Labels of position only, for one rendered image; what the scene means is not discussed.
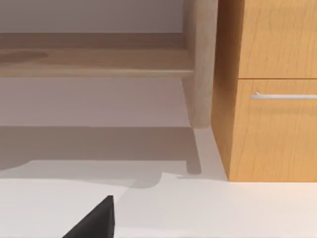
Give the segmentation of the plain wooden drawer front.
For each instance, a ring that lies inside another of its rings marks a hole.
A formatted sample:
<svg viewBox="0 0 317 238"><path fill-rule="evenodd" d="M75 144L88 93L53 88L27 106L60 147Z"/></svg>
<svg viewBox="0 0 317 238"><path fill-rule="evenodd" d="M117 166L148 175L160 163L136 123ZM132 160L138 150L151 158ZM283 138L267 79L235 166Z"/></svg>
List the plain wooden drawer front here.
<svg viewBox="0 0 317 238"><path fill-rule="evenodd" d="M317 78L317 0L245 0L240 78Z"/></svg>

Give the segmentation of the orange wooden cupboard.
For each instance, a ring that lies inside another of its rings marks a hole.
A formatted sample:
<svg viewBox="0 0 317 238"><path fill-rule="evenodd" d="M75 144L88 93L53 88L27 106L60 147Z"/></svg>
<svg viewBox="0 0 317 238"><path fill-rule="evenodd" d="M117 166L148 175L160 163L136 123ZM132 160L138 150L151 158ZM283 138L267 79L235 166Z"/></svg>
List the orange wooden cupboard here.
<svg viewBox="0 0 317 238"><path fill-rule="evenodd" d="M230 172L238 81L253 79L239 77L244 1L219 0L218 2L211 126L227 178Z"/></svg>

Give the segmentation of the pale wooden open shelf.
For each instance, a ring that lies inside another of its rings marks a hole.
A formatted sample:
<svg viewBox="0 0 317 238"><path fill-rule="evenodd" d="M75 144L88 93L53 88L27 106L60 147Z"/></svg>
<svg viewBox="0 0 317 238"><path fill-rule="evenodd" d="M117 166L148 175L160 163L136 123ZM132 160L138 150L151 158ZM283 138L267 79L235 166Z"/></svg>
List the pale wooden open shelf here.
<svg viewBox="0 0 317 238"><path fill-rule="evenodd" d="M218 2L182 0L180 33L0 33L0 77L178 77L209 127Z"/></svg>

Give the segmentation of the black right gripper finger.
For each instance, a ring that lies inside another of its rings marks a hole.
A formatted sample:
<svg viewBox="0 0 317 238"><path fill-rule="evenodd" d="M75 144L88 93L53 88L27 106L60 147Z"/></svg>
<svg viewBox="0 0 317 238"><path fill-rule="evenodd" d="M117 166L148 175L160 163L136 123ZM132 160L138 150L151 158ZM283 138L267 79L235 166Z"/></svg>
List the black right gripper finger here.
<svg viewBox="0 0 317 238"><path fill-rule="evenodd" d="M114 238L114 196L109 195L62 238Z"/></svg>

